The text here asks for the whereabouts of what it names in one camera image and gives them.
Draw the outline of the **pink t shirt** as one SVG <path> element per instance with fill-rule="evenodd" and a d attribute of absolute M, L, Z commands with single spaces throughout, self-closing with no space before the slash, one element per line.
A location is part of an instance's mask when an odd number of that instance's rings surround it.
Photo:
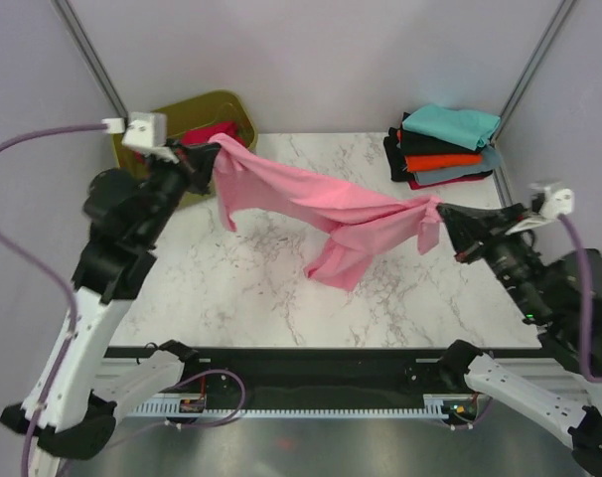
<path fill-rule="evenodd" d="M 274 212 L 328 234 L 320 254 L 306 265 L 307 278 L 352 291 L 374 258 L 409 239 L 426 254 L 439 243 L 440 199 L 409 200 L 354 183 L 261 158 L 226 134 L 212 137 L 221 148 L 213 178 L 223 226 L 233 232 L 236 212 Z"/>

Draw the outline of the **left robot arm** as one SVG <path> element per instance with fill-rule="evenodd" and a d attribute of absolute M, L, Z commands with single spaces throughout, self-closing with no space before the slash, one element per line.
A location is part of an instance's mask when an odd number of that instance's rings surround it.
<path fill-rule="evenodd" d="M 67 460 L 89 460 L 116 425 L 155 394 L 189 391 L 201 379 L 195 351 L 175 340 L 159 347 L 138 368 L 96 387 L 94 377 L 116 328 L 138 297 L 153 267 L 156 241 L 188 192 L 206 194 L 221 147 L 217 143 L 170 143 L 178 160 L 152 156 L 149 175 L 124 169 L 98 174 L 83 211 L 88 242 L 72 277 L 74 308 L 66 319 L 42 376 L 22 402 L 7 406 L 1 423 Z"/>

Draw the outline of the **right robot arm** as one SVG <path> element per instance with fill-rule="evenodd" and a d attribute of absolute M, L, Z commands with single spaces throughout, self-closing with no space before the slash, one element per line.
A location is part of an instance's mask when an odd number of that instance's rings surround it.
<path fill-rule="evenodd" d="M 455 341 L 442 355 L 438 379 L 447 390 L 465 387 L 504 403 L 543 427 L 566 446 L 591 476 L 602 476 L 602 253 L 582 245 L 567 218 L 571 253 L 542 262 L 524 235 L 531 211 L 521 204 L 480 210 L 437 207 L 462 264 L 484 260 L 537 330 L 540 346 L 587 392 L 588 404 L 570 404 L 520 378 L 486 352 Z"/>

